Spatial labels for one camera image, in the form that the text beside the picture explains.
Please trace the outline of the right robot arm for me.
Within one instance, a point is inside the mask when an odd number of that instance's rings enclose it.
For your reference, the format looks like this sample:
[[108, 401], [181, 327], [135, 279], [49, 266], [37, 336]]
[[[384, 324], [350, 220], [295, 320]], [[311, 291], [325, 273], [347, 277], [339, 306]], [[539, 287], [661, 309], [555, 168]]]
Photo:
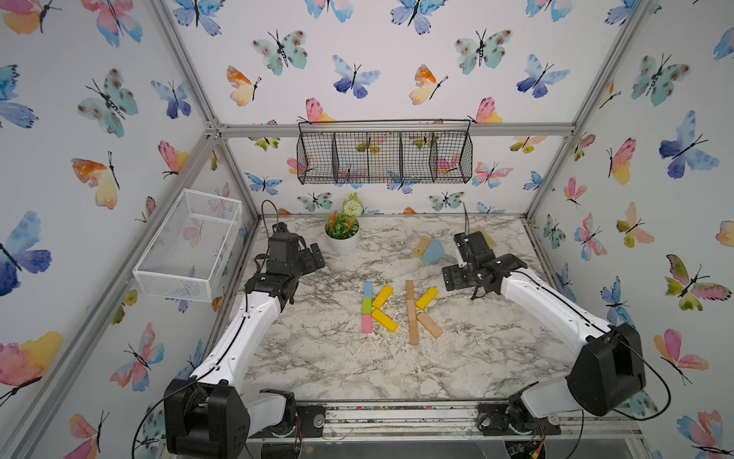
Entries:
[[613, 325], [559, 294], [516, 256], [444, 267], [447, 291], [473, 289], [499, 294], [523, 307], [556, 335], [575, 357], [570, 373], [535, 382], [510, 396], [501, 430], [536, 430], [552, 416], [582, 410], [613, 411], [646, 387], [640, 334], [627, 323]]

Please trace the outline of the wooden block bottom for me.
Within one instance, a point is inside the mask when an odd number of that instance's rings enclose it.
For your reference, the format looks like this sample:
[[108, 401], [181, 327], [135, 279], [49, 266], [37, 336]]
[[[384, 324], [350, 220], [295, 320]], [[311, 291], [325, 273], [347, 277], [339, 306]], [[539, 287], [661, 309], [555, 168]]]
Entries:
[[407, 317], [410, 323], [417, 321], [417, 309], [414, 300], [408, 299], [406, 301]]

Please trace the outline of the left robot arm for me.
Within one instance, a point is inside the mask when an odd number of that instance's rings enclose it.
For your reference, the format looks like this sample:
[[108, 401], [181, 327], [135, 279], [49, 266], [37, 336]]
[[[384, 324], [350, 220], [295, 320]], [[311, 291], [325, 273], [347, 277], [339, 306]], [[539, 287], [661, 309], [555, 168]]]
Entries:
[[247, 281], [244, 298], [219, 342], [187, 380], [175, 379], [166, 388], [162, 403], [169, 453], [237, 458], [255, 434], [294, 433], [294, 394], [263, 389], [246, 402], [244, 378], [271, 325], [294, 303], [300, 279], [324, 266], [317, 244], [307, 245], [291, 233], [271, 237], [265, 269]]

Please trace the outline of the blue block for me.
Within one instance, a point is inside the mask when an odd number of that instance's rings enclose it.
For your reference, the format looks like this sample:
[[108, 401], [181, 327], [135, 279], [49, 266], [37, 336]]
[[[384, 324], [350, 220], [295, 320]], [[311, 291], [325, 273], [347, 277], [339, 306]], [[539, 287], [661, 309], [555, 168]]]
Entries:
[[364, 292], [364, 296], [363, 296], [364, 298], [372, 298], [373, 297], [374, 286], [373, 286], [373, 283], [371, 281], [365, 281], [363, 292]]

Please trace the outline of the yellow block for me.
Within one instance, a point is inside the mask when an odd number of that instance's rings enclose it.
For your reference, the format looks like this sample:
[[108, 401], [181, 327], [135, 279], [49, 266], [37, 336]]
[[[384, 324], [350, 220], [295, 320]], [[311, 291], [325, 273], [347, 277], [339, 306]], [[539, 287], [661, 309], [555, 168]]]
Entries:
[[423, 294], [415, 303], [416, 307], [424, 311], [432, 301], [434, 301], [439, 294], [439, 291], [436, 288], [429, 288], [425, 294]]
[[375, 310], [380, 310], [388, 302], [390, 296], [392, 296], [394, 292], [394, 288], [391, 286], [385, 286], [382, 288], [380, 293], [376, 296], [376, 298], [373, 300], [373, 308]]
[[382, 312], [382, 310], [380, 309], [374, 309], [371, 317], [390, 333], [395, 333], [399, 328], [399, 325], [395, 321], [393, 321], [391, 317], [385, 315], [384, 312]]

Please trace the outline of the green block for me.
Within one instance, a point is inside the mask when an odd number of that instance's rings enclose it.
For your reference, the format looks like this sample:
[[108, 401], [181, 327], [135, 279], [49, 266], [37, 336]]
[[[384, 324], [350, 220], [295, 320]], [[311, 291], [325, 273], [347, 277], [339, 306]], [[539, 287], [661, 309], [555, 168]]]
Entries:
[[363, 298], [362, 304], [361, 304], [361, 313], [366, 315], [371, 315], [373, 312], [373, 300], [371, 298]]

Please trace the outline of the pink block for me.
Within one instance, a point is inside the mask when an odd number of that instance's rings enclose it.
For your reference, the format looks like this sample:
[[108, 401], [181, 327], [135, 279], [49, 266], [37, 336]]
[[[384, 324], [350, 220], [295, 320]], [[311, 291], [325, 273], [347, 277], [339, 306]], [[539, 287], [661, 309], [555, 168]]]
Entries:
[[364, 314], [361, 316], [361, 330], [365, 335], [373, 334], [373, 318], [371, 315]]

